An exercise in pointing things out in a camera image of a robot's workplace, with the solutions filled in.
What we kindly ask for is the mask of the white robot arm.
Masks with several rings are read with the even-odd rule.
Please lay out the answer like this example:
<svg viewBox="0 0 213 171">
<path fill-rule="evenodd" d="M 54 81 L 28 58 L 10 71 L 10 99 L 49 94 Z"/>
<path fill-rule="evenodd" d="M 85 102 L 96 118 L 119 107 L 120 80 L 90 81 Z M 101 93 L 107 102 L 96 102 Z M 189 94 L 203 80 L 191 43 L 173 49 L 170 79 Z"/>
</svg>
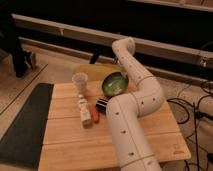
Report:
<svg viewBox="0 0 213 171">
<path fill-rule="evenodd" d="M 137 90 L 111 98 L 106 116 L 121 171 L 162 171 L 138 118 L 152 114 L 164 103 L 157 78 L 135 58 L 131 37 L 116 40 L 112 50 Z"/>
</svg>

